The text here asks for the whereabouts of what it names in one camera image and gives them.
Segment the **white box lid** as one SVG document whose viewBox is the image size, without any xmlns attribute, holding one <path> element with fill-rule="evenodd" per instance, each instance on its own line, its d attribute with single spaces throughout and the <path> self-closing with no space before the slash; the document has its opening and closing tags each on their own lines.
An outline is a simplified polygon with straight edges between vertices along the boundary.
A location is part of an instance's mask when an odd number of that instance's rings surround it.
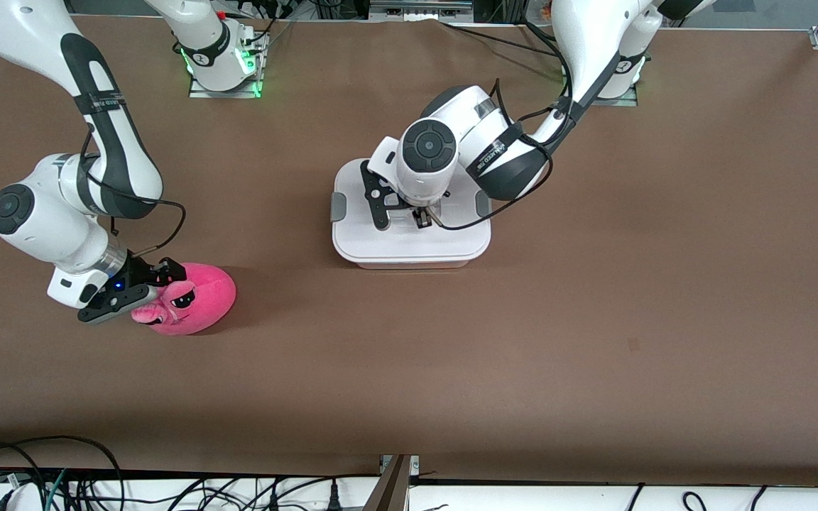
<svg viewBox="0 0 818 511">
<path fill-rule="evenodd" d="M 385 231 L 373 226 L 355 159 L 341 167 L 334 181 L 330 217 L 332 245 L 339 256 L 356 262 L 460 261 L 469 262 L 486 252 L 491 242 L 491 202 L 463 172 L 446 189 L 445 216 L 432 218 L 434 226 L 418 229 L 413 207 L 391 211 Z"/>
</svg>

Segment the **pink plush toy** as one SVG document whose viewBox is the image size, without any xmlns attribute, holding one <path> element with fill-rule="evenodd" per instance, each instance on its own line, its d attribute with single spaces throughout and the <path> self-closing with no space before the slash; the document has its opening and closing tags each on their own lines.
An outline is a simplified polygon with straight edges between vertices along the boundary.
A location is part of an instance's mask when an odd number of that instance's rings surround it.
<svg viewBox="0 0 818 511">
<path fill-rule="evenodd" d="M 219 322 L 236 301 L 236 284 L 223 269 L 184 263 L 185 280 L 157 289 L 156 298 L 131 312 L 134 322 L 165 336 L 197 334 Z"/>
</svg>

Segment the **pink plastic box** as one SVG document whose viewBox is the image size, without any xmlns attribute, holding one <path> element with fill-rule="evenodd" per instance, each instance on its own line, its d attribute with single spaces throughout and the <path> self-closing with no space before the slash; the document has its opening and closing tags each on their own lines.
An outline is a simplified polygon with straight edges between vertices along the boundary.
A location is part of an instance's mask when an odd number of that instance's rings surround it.
<svg viewBox="0 0 818 511">
<path fill-rule="evenodd" d="M 396 262 L 356 262 L 355 265 L 366 270 L 452 270 L 463 268 L 469 260 L 460 261 L 396 261 Z"/>
</svg>

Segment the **white shelf board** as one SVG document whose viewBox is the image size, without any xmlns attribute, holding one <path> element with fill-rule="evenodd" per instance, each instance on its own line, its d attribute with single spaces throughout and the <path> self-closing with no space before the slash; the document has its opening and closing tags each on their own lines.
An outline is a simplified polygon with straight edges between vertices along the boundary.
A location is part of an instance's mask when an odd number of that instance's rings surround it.
<svg viewBox="0 0 818 511">
<path fill-rule="evenodd" d="M 341 479 L 343 511 L 361 511 L 375 478 Z M 330 481 L 293 478 L 66 483 L 38 490 L 9 476 L 6 511 L 325 511 Z M 416 485 L 407 511 L 818 511 L 818 488 L 791 486 Z"/>
</svg>

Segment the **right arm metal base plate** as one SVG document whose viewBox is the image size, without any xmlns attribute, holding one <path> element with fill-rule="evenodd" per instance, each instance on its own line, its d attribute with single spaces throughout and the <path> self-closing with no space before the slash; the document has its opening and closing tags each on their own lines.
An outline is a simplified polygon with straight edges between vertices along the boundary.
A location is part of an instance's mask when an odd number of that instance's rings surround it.
<svg viewBox="0 0 818 511">
<path fill-rule="evenodd" d="M 244 39 L 218 56 L 211 67 L 186 61 L 190 98 L 260 98 L 263 96 L 269 36 Z"/>
</svg>

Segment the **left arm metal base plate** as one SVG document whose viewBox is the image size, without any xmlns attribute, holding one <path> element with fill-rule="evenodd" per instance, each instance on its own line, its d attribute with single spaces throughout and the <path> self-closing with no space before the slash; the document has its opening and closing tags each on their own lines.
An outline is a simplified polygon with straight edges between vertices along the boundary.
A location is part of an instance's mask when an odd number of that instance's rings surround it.
<svg viewBox="0 0 818 511">
<path fill-rule="evenodd" d="M 637 106 L 639 71 L 613 74 L 604 88 L 591 101 L 592 106 Z"/>
</svg>

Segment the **small metal bracket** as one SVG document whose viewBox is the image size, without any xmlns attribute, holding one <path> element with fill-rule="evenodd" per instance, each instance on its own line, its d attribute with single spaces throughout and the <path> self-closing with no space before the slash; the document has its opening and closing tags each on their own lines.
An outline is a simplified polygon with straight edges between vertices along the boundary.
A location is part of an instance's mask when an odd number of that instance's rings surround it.
<svg viewBox="0 0 818 511">
<path fill-rule="evenodd" d="M 393 461 L 393 459 L 395 459 L 394 455 L 382 455 L 382 456 L 379 457 L 379 463 L 378 463 L 379 470 L 378 470 L 378 473 L 380 473 L 381 476 L 384 474 L 384 472 L 386 472 L 388 466 Z M 420 468 L 421 468 L 421 463 L 420 463 L 419 456 L 412 455 L 412 456 L 409 456 L 408 459 L 409 459 L 409 466 L 410 466 L 409 472 L 408 472 L 409 476 L 410 476 L 410 478 L 416 478 L 416 476 L 419 476 Z"/>
</svg>

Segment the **aluminium frame profile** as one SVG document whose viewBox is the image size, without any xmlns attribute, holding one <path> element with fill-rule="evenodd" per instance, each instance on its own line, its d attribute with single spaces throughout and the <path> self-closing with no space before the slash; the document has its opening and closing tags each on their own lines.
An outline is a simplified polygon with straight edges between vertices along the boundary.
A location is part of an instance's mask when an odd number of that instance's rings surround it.
<svg viewBox="0 0 818 511">
<path fill-rule="evenodd" d="M 378 479 L 361 511 L 407 511 L 409 503 L 409 459 L 395 455 L 386 472 Z"/>
</svg>

